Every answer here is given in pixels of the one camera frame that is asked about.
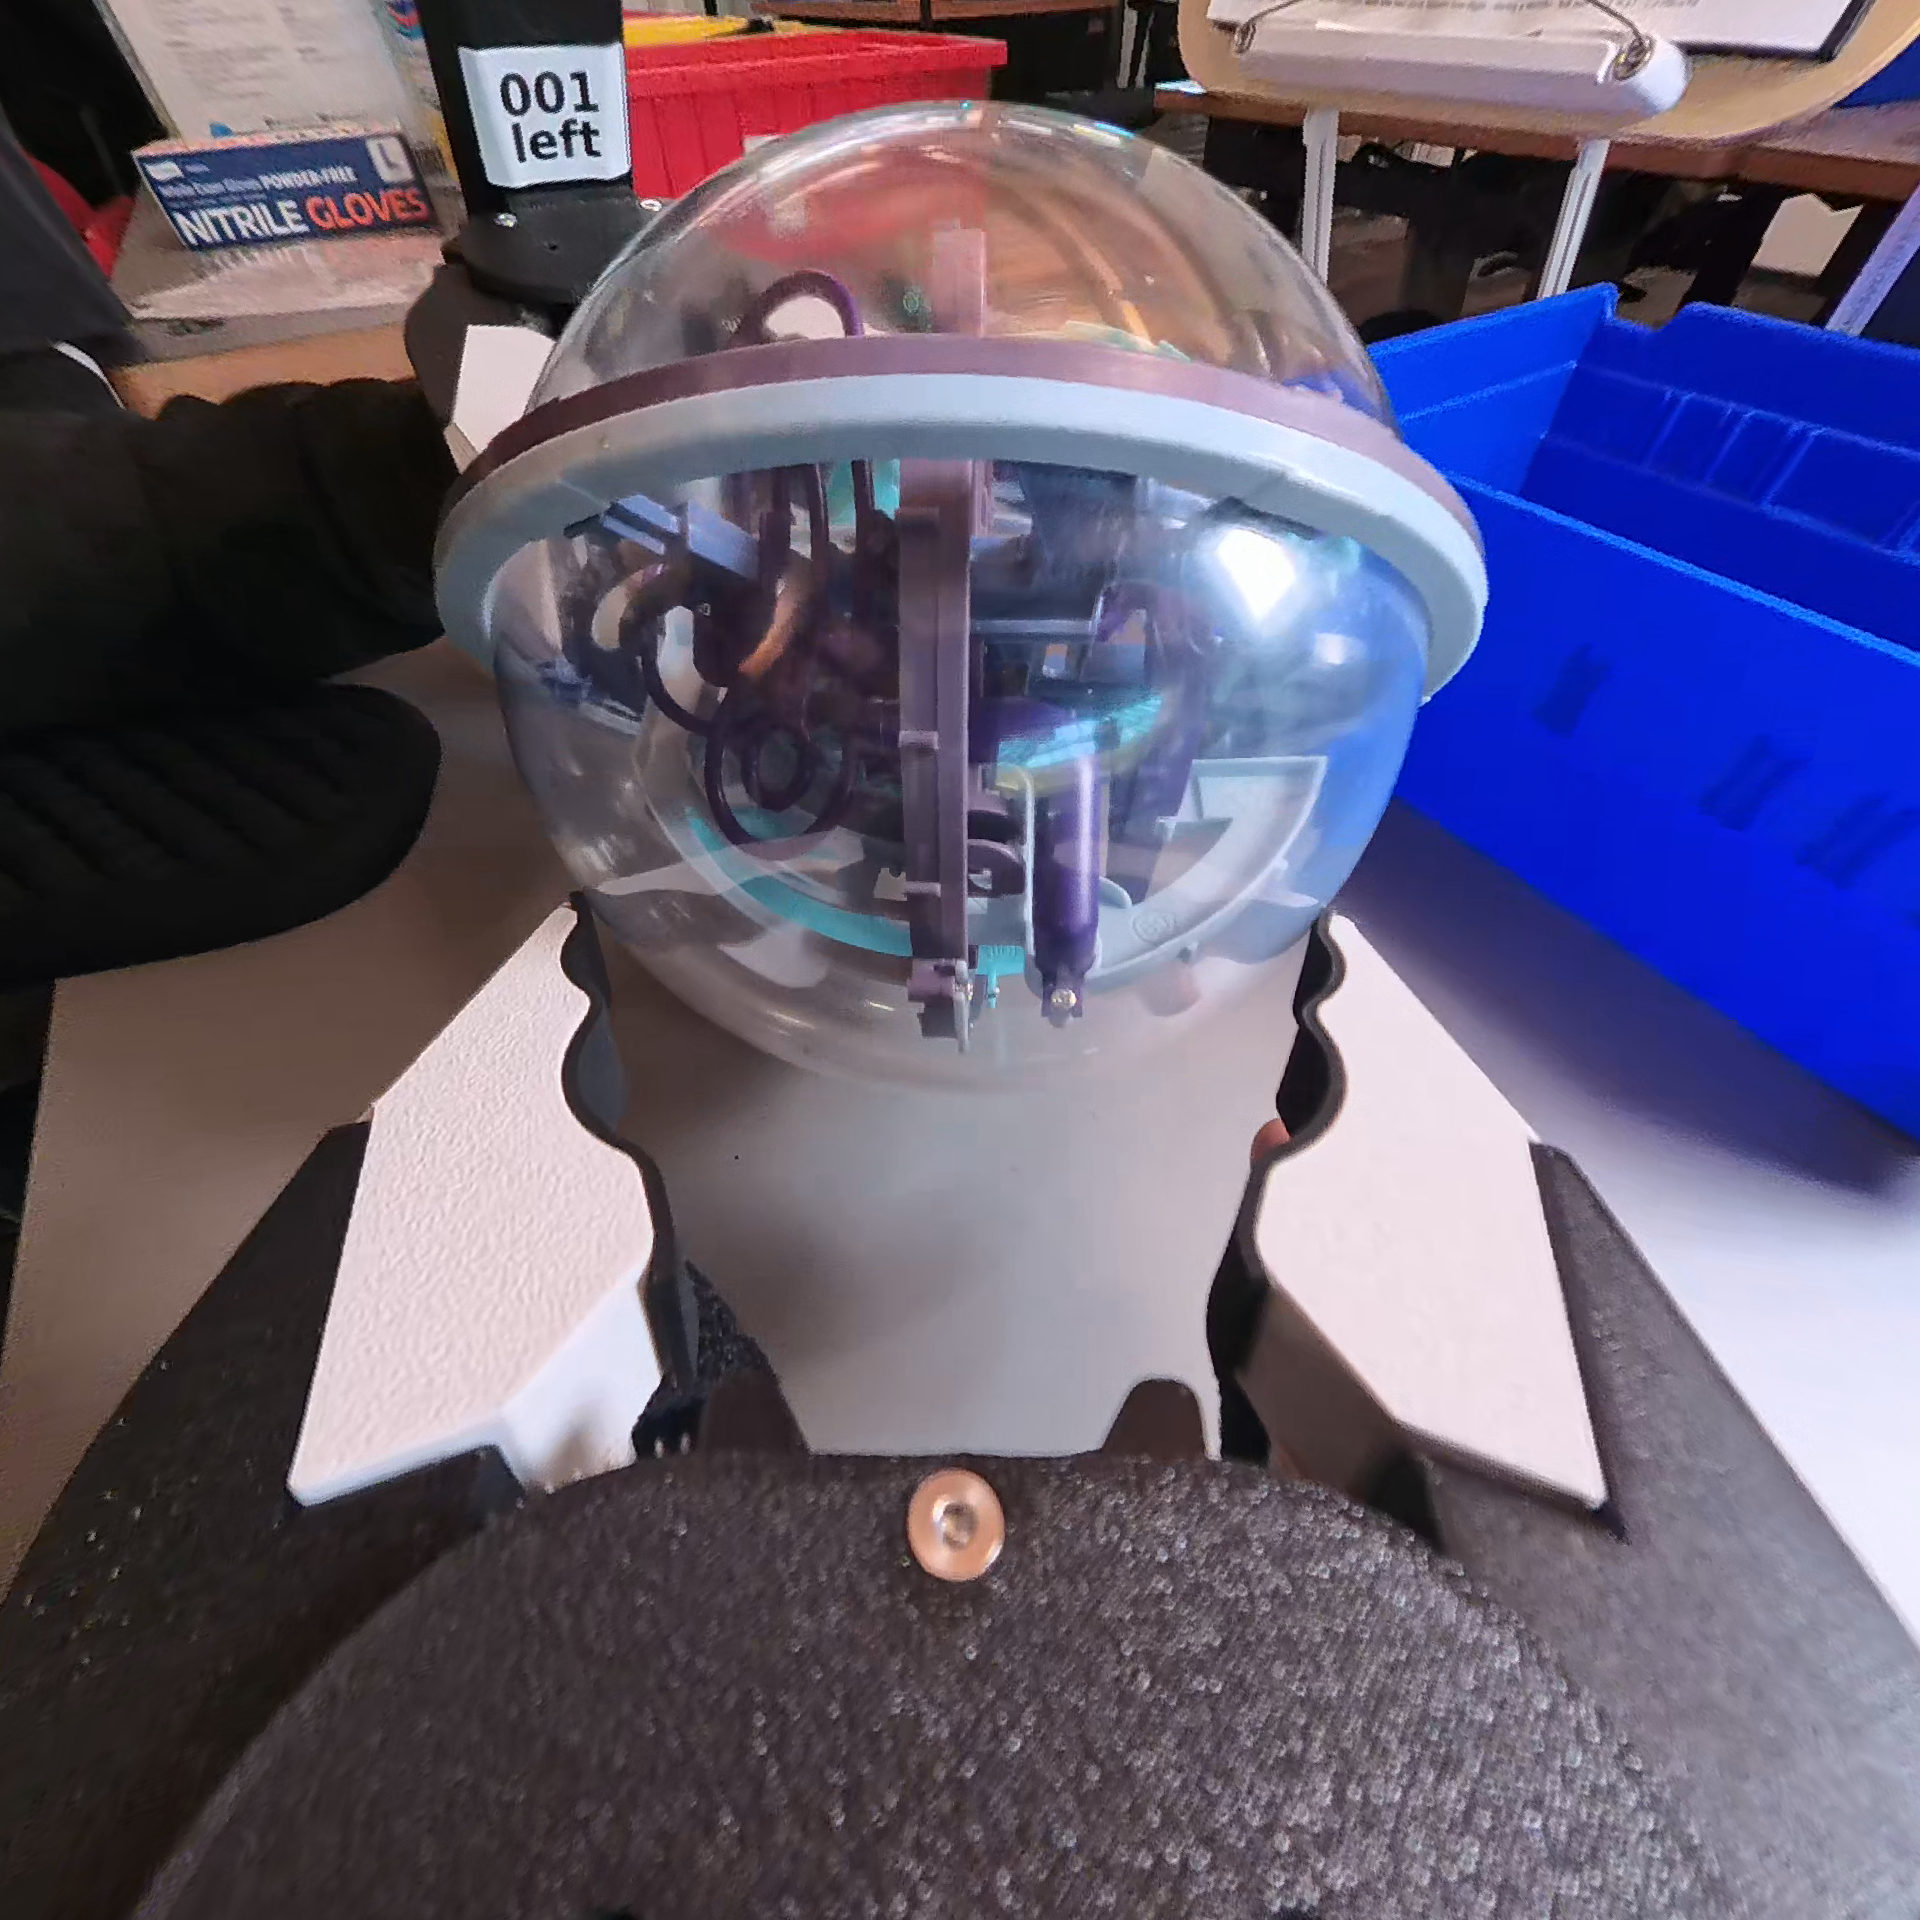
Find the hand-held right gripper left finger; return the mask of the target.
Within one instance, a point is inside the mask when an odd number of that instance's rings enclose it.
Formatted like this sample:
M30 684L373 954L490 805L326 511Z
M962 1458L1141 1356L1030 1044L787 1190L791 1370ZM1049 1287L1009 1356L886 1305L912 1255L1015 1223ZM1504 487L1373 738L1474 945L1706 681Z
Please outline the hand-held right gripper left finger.
M526 1493L645 1455L697 1381L663 1178L622 1133L609 966L550 914L368 1111L286 1489L303 1507L496 1451Z

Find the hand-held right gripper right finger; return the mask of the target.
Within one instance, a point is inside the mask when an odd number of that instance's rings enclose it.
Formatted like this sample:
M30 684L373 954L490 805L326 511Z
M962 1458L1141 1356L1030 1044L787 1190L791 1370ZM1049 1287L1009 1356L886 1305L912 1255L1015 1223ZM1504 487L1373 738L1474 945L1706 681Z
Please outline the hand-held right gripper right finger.
M1608 1507L1539 1137L1343 917L1313 925L1295 1017L1229 1364L1272 1462L1354 1501L1435 1462Z

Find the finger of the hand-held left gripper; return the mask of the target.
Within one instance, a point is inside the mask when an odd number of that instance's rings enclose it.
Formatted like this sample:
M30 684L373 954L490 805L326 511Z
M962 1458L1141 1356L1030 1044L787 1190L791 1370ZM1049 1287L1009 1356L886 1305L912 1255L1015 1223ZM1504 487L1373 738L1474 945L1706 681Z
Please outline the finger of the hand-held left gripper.
M469 326L448 413L448 447L490 447L526 413L544 365L547 334L538 326Z

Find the clear maze ball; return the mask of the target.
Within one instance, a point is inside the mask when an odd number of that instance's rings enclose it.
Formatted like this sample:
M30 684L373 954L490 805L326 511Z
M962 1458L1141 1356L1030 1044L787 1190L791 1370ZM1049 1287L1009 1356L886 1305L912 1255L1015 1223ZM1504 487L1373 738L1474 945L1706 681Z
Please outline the clear maze ball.
M1488 581L1263 215L942 100L651 219L466 466L438 594L667 993L793 1066L993 1089L1274 989Z

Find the person's left forearm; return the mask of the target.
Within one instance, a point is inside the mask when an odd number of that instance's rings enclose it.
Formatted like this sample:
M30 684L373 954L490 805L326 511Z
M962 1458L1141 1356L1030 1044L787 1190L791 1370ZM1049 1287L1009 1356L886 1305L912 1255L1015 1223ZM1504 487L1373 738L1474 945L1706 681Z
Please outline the person's left forearm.
M271 698L425 646L456 474L413 377L139 417L80 353L7 355L6 738Z

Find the orange-edged desk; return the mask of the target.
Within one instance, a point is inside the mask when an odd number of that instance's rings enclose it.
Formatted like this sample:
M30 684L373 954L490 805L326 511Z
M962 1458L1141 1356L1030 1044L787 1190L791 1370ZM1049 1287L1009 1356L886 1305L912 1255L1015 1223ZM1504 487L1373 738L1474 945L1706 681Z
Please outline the orange-edged desk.
M123 247L154 241L177 242L154 201L139 199ZM113 370L113 385L152 417L177 396L225 401L279 382L403 380L413 372L401 335L410 308L241 322L145 322L129 314L133 355Z

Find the stack of white papers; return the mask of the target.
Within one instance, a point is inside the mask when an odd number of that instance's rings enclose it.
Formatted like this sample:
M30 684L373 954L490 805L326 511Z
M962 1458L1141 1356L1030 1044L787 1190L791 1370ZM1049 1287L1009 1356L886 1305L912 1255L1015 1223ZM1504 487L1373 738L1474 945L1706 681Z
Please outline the stack of white papers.
M193 253L126 242L113 287L133 319L241 322L406 308L442 265L435 234L312 241Z

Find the nitrile glove box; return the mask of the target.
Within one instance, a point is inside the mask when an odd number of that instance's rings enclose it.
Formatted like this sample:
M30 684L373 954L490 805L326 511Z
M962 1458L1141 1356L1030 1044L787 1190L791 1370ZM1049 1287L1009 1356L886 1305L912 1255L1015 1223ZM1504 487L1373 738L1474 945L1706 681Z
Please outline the nitrile glove box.
M133 165L191 253L440 226L415 151L390 129L162 139Z

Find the white carton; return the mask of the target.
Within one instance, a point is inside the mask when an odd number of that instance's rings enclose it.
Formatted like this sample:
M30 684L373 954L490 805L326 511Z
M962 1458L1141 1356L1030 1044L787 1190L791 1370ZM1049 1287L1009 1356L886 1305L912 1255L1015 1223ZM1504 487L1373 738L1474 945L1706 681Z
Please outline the white carton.
M99 2L97 12L179 138L427 133L382 5Z

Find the red plastic bin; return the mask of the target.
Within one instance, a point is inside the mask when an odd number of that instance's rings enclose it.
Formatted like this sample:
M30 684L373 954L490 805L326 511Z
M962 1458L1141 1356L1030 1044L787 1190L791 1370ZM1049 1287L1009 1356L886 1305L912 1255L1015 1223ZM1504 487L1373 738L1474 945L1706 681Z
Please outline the red plastic bin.
M890 105L981 102L1006 43L897 28L627 30L631 177L673 201L774 138Z

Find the black textured wrist pad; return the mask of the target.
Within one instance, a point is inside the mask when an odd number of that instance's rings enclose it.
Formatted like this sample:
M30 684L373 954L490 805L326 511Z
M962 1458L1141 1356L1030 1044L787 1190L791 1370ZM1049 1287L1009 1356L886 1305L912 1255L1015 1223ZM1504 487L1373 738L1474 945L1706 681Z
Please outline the black textured wrist pad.
M62 726L2 749L2 988L271 940L415 851L442 735L379 687Z

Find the blue plastic bin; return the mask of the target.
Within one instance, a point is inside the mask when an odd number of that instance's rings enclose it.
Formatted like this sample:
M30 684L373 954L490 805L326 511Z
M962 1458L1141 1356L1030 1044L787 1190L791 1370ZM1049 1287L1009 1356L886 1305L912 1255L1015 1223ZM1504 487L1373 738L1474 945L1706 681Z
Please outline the blue plastic bin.
M1403 802L1915 1139L1915 347L1597 285L1374 358L1490 579Z

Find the wooden desk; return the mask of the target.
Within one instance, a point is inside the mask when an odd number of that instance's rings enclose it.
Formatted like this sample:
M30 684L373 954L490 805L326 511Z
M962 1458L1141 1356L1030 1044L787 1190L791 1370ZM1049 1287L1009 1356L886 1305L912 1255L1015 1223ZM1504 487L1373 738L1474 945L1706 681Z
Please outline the wooden desk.
M1422 142L1535 161L1573 161L1577 147L1573 133L1486 129L1461 119L1363 108L1341 108L1337 126L1345 138ZM1723 143L1618 133L1613 135L1605 169L1902 203L1918 185L1918 102L1819 111L1803 124Z

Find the instruction sheet on stand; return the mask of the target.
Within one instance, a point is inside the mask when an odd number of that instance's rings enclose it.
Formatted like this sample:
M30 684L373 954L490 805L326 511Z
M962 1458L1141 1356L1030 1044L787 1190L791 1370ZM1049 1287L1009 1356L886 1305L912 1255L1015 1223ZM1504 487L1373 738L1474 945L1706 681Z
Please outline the instruction sheet on stand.
M1203 2L1179 5L1182 60L1203 90L1203 105L1302 133L1303 183L1295 222L1299 249L1319 279L1330 273L1337 142L1345 135L1400 138L1568 165L1553 241L1533 283L1537 298L1553 298L1567 293L1577 273L1609 163L1631 174L1656 174L1664 161L1706 157L1709 179L1723 179L1744 151L1765 148L1879 76L1915 43L1918 12L1915 2L1865 5L1831 62L1691 55L1681 100L1663 111L1608 102L1535 105L1495 94L1495 87L1511 90L1517 83L1493 69L1461 76L1456 94L1448 97L1443 87L1450 79L1434 67L1413 79L1378 79L1355 55L1336 62L1333 79L1274 79L1254 69L1251 52L1234 47L1238 35L1251 41L1256 28L1214 21Z

